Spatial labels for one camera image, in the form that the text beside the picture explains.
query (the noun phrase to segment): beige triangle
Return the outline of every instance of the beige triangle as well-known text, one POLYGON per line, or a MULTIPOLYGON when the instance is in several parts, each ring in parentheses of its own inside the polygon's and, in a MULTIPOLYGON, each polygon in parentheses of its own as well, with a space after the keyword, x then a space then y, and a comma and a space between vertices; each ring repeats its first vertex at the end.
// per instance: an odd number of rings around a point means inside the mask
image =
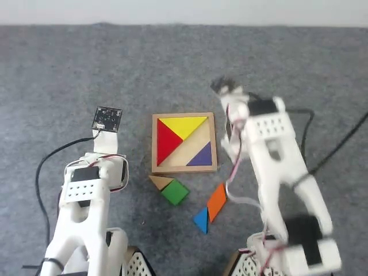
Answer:
POLYGON ((153 175, 149 175, 149 178, 159 190, 163 190, 171 181, 174 180, 173 178, 169 177, 155 177, 153 175))

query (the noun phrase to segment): tangram piece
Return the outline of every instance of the tangram piece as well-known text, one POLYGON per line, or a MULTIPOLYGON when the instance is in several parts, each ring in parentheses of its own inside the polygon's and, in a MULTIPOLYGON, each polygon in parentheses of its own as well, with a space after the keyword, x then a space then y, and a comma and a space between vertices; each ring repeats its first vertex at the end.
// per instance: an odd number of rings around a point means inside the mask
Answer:
POLYGON ((169 177, 156 177, 154 175, 150 175, 149 178, 151 181, 156 185, 157 189, 163 190, 171 181, 173 181, 173 178, 169 177))
POLYGON ((198 214, 196 214, 193 218, 194 223, 199 227, 199 229, 207 234, 207 226, 208 226, 208 209, 207 207, 203 208, 198 214))
POLYGON ((189 191, 183 184, 174 179, 161 193, 173 205, 178 205, 189 194, 189 191))
POLYGON ((214 218, 220 212, 221 208, 226 203, 226 194, 224 184, 221 183, 211 195, 207 202, 209 221, 212 223, 214 218))
POLYGON ((161 118, 159 120, 161 122, 163 122, 168 128, 170 128, 181 139, 185 140, 206 119, 207 119, 207 116, 202 116, 202 117, 161 118))
POLYGON ((157 165, 168 157, 183 140, 160 120, 157 122, 157 165))
POLYGON ((212 164, 211 143, 208 142, 203 149, 187 164, 187 166, 210 166, 212 164))

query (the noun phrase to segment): gray carpet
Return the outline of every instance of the gray carpet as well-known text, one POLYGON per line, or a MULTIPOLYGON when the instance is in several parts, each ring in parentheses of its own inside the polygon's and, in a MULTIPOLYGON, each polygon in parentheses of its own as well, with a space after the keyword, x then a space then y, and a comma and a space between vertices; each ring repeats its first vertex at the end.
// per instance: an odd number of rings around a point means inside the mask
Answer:
MULTIPOLYGON (((120 153, 131 165, 129 187, 112 195, 109 226, 126 230, 158 275, 220 275, 235 249, 261 230, 259 213, 227 203, 203 235, 191 218, 206 204, 231 164, 220 147, 224 115, 209 89, 222 74, 248 91, 284 97, 316 111, 307 140, 308 166, 323 157, 368 107, 368 30, 220 26, 0 27, 0 274, 32 275, 22 264, 44 254, 44 222, 33 186, 41 158, 90 136, 96 106, 123 108, 120 153), (151 114, 215 113, 219 170, 180 174, 190 194, 170 205, 147 175, 151 114)), ((292 116, 298 139, 305 116, 292 116)), ((368 126, 317 175, 343 259, 336 275, 367 275, 368 126)), ((66 163, 91 151, 73 146, 45 164, 41 193, 52 227, 66 163)), ((234 193, 256 197, 249 162, 234 193)), ((281 195, 284 212, 297 202, 281 195)))

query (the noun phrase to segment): black cable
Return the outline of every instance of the black cable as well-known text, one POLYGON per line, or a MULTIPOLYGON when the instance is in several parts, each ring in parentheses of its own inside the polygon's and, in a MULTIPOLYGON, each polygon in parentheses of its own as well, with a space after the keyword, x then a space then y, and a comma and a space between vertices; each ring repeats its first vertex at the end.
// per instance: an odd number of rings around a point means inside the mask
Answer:
MULTIPOLYGON (((42 158, 39 166, 37 167, 37 170, 36 170, 36 179, 34 181, 34 187, 36 189, 36 197, 37 197, 37 201, 40 205, 40 208, 41 208, 41 211, 42 211, 42 214, 44 216, 44 220, 45 220, 45 227, 46 227, 46 248, 48 247, 48 245, 50 244, 50 220, 48 218, 48 214, 47 214, 47 211, 46 211, 46 208, 42 202, 42 198, 41 198, 41 195, 40 195, 40 183, 39 183, 39 179, 40 179, 40 172, 41 172, 41 168, 42 168, 42 165, 46 162, 47 159, 49 159, 52 155, 58 153, 59 151, 62 151, 63 149, 65 148, 68 148, 72 145, 75 145, 75 144, 78 144, 78 143, 81 143, 81 142, 86 142, 86 141, 90 141, 90 140, 94 140, 97 138, 97 136, 100 134, 101 130, 98 131, 98 133, 94 136, 94 137, 87 137, 87 138, 81 138, 81 139, 78 139, 78 140, 75 140, 75 141, 72 141, 68 144, 65 144, 57 149, 55 149, 54 151, 52 151, 50 154, 46 155, 45 157, 42 158)), ((59 215, 59 202, 57 203, 58 207, 57 207, 57 214, 59 215)), ((41 264, 39 266, 34 266, 34 265, 23 265, 22 266, 22 269, 37 269, 37 273, 36 275, 38 275, 40 273, 40 270, 42 268, 42 264, 45 262, 45 261, 50 261, 50 262, 54 262, 54 260, 51 258, 50 260, 49 259, 43 259, 41 264)))
POLYGON ((250 97, 253 97, 254 99, 256 99, 257 101, 262 100, 262 97, 253 93, 253 92, 246 92, 250 97))
POLYGON ((309 126, 311 125, 315 117, 315 112, 312 109, 308 108, 287 108, 286 112, 294 114, 309 114, 309 119, 305 124, 300 145, 301 156, 303 157, 304 163, 306 164, 306 157, 305 157, 306 134, 308 133, 309 126))
POLYGON ((37 200, 39 202, 39 205, 40 205, 40 208, 41 208, 42 214, 44 216, 44 220, 45 220, 45 227, 46 227, 46 248, 48 247, 48 245, 50 243, 50 220, 48 218, 46 208, 45 208, 45 206, 44 206, 44 204, 42 202, 41 195, 40 195, 39 178, 40 178, 40 171, 41 171, 42 165, 46 162, 47 159, 49 159, 52 155, 58 153, 59 151, 62 151, 65 148, 68 148, 68 147, 70 147, 72 145, 75 145, 75 144, 78 144, 78 143, 81 143, 81 142, 87 142, 87 141, 90 141, 90 140, 94 140, 98 135, 99 135, 99 132, 94 137, 81 138, 81 139, 72 141, 72 142, 70 142, 68 144, 65 144, 65 145, 61 146, 60 148, 55 149, 54 151, 52 151, 51 153, 49 153, 48 155, 46 155, 45 157, 43 157, 43 159, 41 160, 39 166, 37 167, 37 170, 36 170, 36 180, 34 182, 34 187, 36 189, 36 197, 37 197, 37 200))
POLYGON ((318 164, 311 169, 308 173, 301 176, 292 184, 292 189, 295 189, 301 182, 306 180, 310 175, 315 175, 326 163, 332 158, 341 148, 348 142, 348 140, 359 130, 359 128, 364 124, 368 118, 368 112, 366 112, 359 121, 354 125, 354 127, 345 135, 345 137, 336 145, 336 147, 326 155, 318 164))

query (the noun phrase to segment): purple triangle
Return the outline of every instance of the purple triangle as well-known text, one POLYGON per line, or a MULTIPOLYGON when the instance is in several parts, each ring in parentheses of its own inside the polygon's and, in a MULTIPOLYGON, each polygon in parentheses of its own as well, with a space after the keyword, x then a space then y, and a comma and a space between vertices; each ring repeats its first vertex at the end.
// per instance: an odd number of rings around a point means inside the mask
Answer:
POLYGON ((211 142, 208 142, 203 149, 197 155, 189 161, 187 166, 211 166, 212 154, 211 154, 211 142))

